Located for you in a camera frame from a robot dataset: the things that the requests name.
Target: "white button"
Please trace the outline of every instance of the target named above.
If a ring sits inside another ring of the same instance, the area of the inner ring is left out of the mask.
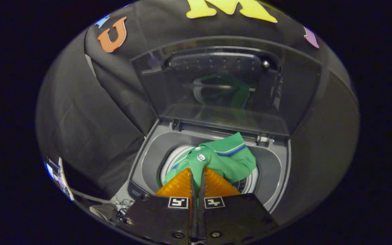
[[[197,158],[198,158],[198,160],[199,161],[205,161],[205,156],[204,155],[202,155],[202,154],[199,154],[199,155],[197,155]]]

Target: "blue stripe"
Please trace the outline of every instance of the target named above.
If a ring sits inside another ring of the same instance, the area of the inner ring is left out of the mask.
[[[218,153],[218,152],[217,152],[217,154],[220,155],[220,156],[230,156],[230,155],[234,155],[235,153],[237,153],[237,152],[243,150],[245,147],[246,147],[246,145],[241,146],[240,148],[236,149],[236,150],[233,151],[233,152],[229,152],[229,153],[225,153],[225,154],[224,154],[224,153]]]

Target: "green shirt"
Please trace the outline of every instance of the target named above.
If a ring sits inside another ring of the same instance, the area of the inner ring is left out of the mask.
[[[257,164],[238,132],[219,141],[200,144],[186,152],[176,160],[162,184],[165,185],[176,174],[189,167],[193,173],[195,191],[199,193],[204,166],[234,183],[249,176]]]

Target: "letter m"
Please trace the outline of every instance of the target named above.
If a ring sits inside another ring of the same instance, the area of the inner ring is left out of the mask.
[[[271,16],[260,3],[256,0],[187,0],[190,5],[190,11],[187,12],[187,17],[190,19],[207,17],[216,15],[217,11],[208,7],[206,2],[216,6],[226,14],[234,14],[237,4],[240,3],[243,7],[240,13],[244,16],[266,20],[277,23],[277,20]]]

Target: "transparent lid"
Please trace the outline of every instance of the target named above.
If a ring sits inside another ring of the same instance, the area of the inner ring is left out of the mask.
[[[314,96],[321,65],[291,49],[267,48],[162,49],[133,64],[159,117],[290,135]]]

